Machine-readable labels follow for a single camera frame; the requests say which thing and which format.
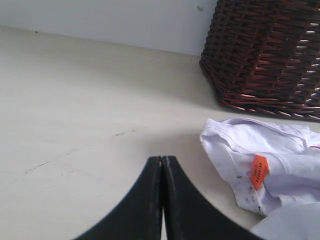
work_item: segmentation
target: brown wicker basket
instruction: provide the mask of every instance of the brown wicker basket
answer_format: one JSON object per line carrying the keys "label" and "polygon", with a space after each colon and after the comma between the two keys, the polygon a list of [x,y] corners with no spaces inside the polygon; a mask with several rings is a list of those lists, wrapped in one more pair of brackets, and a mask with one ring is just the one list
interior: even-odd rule
{"label": "brown wicker basket", "polygon": [[320,121],[320,0],[218,0],[200,65],[223,106]]}

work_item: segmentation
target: white shelf surface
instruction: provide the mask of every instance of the white shelf surface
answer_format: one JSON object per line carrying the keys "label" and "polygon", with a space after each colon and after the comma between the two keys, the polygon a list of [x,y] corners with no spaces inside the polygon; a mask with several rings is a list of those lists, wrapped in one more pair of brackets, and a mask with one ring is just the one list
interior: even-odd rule
{"label": "white shelf surface", "polygon": [[199,142],[207,118],[245,114],[217,106],[198,57],[5,27],[0,56],[0,239],[76,237],[157,155],[177,156],[232,220],[261,220],[237,207]]}

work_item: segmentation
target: white wall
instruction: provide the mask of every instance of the white wall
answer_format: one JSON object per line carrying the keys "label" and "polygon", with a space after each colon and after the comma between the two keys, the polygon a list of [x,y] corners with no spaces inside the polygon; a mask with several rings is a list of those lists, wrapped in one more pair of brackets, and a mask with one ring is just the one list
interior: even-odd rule
{"label": "white wall", "polygon": [[0,25],[199,55],[216,2],[0,0]]}

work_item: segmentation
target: orange tag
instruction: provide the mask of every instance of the orange tag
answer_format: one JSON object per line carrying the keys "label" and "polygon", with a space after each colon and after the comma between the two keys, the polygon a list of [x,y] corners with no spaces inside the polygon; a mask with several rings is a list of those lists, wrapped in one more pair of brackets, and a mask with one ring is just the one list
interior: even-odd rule
{"label": "orange tag", "polygon": [[255,158],[252,164],[251,177],[250,177],[255,190],[258,190],[261,188],[261,185],[264,182],[268,172],[269,172],[269,166],[268,166],[267,158],[265,156],[255,155]]}

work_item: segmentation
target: black object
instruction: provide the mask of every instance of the black object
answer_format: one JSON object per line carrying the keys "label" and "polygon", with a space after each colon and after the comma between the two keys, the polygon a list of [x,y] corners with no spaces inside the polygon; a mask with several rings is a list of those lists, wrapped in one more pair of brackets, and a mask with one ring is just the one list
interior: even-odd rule
{"label": "black object", "polygon": [[76,240],[260,240],[213,207],[174,156],[150,157],[117,207]]}

